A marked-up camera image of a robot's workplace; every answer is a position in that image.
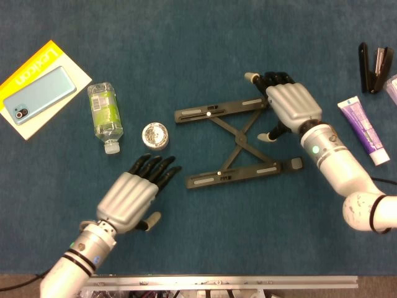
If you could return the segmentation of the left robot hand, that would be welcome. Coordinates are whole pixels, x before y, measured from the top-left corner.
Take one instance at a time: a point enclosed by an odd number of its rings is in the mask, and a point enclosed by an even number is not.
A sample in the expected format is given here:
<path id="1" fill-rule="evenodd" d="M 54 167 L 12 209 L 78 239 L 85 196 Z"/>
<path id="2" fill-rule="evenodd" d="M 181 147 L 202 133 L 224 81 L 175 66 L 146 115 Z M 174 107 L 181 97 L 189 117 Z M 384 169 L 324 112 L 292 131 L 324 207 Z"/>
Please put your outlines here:
<path id="1" fill-rule="evenodd" d="M 131 168 L 122 173 L 97 206 L 97 218 L 107 222 L 117 233 L 147 230 L 150 224 L 143 220 L 156 196 L 182 169 L 173 166 L 174 156 L 163 158 L 141 155 Z"/>

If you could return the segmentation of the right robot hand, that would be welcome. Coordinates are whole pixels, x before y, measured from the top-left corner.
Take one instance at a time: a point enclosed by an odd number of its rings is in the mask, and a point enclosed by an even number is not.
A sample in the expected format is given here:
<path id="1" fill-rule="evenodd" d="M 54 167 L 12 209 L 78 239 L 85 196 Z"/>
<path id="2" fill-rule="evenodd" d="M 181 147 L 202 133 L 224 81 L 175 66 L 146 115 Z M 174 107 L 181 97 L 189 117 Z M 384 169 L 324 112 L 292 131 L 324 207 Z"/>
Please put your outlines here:
<path id="1" fill-rule="evenodd" d="M 303 135 L 306 130 L 321 123 L 322 109 L 308 90 L 294 82 L 289 74 L 247 72 L 244 78 L 262 93 L 279 118 L 277 126 L 270 132 L 257 136 L 260 141 L 274 142 L 287 132 Z"/>

